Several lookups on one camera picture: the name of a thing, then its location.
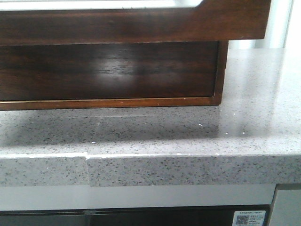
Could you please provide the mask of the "dark wooden drawer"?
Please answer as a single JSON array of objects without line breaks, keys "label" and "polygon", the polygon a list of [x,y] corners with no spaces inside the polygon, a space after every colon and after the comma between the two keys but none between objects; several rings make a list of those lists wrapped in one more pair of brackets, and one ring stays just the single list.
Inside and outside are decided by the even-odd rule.
[{"label": "dark wooden drawer", "polygon": [[0,44],[263,39],[270,5],[269,0],[205,0],[194,8],[3,11]]}]

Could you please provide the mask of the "black appliance under counter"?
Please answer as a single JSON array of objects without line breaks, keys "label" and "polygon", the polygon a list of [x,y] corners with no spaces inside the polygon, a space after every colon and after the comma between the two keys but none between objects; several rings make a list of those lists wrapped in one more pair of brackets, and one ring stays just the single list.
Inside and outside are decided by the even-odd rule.
[{"label": "black appliance under counter", "polygon": [[265,210],[269,205],[10,210],[0,212],[2,226],[231,226],[235,211]]}]

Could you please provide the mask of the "dark wooden drawer cabinet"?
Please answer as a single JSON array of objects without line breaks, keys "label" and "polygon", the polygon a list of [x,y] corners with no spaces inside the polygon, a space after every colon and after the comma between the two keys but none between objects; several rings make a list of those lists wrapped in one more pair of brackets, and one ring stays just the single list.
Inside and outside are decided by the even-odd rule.
[{"label": "dark wooden drawer cabinet", "polygon": [[1,110],[219,105],[226,41],[6,46]]}]

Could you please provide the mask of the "white QR code label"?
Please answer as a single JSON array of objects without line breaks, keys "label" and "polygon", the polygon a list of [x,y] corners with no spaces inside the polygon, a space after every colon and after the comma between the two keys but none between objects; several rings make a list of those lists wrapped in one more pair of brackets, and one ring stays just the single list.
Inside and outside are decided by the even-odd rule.
[{"label": "white QR code label", "polygon": [[263,226],[265,210],[235,211],[232,226]]}]

